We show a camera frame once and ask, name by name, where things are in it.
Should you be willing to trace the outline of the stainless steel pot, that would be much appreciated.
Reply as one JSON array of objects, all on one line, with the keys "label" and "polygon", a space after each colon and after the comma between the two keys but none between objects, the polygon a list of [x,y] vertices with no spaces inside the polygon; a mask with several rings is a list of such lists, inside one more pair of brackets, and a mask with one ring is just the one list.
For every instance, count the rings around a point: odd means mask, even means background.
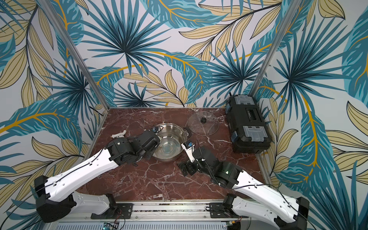
[{"label": "stainless steel pot", "polygon": [[156,135],[160,139],[160,144],[152,156],[161,162],[176,160],[183,151],[181,145],[192,136],[191,130],[172,123],[159,124],[157,127],[159,131]]}]

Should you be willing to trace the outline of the glass pot lid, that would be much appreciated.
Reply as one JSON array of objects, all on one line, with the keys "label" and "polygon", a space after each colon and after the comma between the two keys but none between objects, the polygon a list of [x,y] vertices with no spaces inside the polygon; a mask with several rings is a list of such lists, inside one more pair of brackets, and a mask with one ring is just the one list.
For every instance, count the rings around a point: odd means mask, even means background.
[{"label": "glass pot lid", "polygon": [[219,129],[219,119],[211,112],[199,111],[189,117],[187,126],[196,135],[211,136]]}]

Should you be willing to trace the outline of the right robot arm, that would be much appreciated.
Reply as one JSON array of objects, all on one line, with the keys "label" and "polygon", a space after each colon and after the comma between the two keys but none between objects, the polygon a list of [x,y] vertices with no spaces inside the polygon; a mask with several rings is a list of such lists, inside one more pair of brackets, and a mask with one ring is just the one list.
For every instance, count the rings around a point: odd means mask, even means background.
[{"label": "right robot arm", "polygon": [[188,161],[178,164],[183,176],[206,174],[212,183],[250,197],[245,200],[227,194],[218,208],[209,207],[211,213],[228,218],[252,218],[279,230],[307,229],[309,201],[282,194],[272,185],[262,184],[247,171],[230,162],[221,162],[205,147],[182,144]]}]

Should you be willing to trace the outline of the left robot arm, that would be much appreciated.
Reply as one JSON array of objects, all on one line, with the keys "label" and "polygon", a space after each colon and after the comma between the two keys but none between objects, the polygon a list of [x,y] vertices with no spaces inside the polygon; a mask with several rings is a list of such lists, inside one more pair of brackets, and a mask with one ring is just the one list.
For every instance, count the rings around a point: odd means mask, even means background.
[{"label": "left robot arm", "polygon": [[77,189],[98,176],[122,165],[135,165],[150,159],[160,144],[158,127],[142,134],[115,138],[88,160],[58,175],[34,180],[36,211],[45,223],[55,222],[72,213],[90,213],[93,219],[114,219],[122,214],[112,194],[86,195]]}]

